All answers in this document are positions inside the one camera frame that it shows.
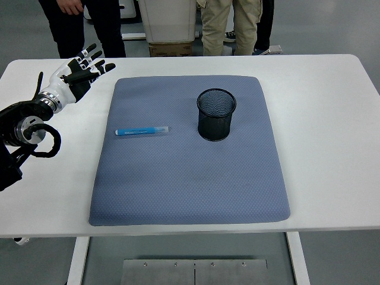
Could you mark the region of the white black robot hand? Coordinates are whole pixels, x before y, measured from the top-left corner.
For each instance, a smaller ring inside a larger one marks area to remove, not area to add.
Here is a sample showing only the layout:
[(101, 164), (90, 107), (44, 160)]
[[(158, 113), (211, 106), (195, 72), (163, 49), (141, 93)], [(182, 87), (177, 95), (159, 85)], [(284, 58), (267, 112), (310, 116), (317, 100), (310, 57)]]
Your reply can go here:
[(50, 77), (49, 85), (38, 92), (37, 98), (49, 103), (54, 112), (81, 100), (99, 77), (116, 68), (114, 63), (98, 59), (102, 51), (92, 53), (95, 48), (94, 43), (62, 64)]

